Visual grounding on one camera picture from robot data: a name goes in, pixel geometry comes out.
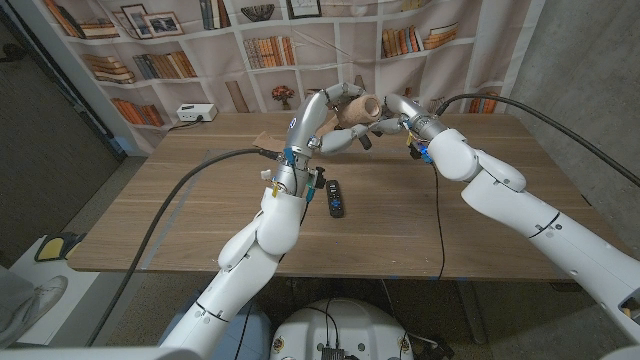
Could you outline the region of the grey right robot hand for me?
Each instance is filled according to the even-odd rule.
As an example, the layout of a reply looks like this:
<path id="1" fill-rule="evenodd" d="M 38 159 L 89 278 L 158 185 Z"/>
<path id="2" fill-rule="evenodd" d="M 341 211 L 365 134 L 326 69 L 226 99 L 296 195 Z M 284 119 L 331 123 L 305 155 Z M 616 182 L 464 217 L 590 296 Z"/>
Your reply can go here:
<path id="1" fill-rule="evenodd" d="M 431 141 L 448 129 L 436 115 L 427 112 L 411 99 L 390 94 L 384 98 L 383 109 L 391 117 L 380 117 L 368 126 L 371 132 L 384 135 L 398 134 L 403 130 L 410 131 L 419 138 Z"/>

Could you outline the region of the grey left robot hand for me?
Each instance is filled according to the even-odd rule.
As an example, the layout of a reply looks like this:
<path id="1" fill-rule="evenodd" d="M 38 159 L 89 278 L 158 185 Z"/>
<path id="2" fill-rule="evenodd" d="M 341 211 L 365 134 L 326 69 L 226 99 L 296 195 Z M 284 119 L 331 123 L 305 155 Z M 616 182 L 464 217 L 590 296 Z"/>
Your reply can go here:
<path id="1" fill-rule="evenodd" d="M 350 83 L 336 84 L 306 98 L 289 124 L 284 146 L 285 160 L 278 166 L 275 180 L 289 195 L 301 197 L 309 175 L 307 164 L 314 148 L 312 137 L 326 120 L 328 110 L 365 94 L 365 90 Z"/>

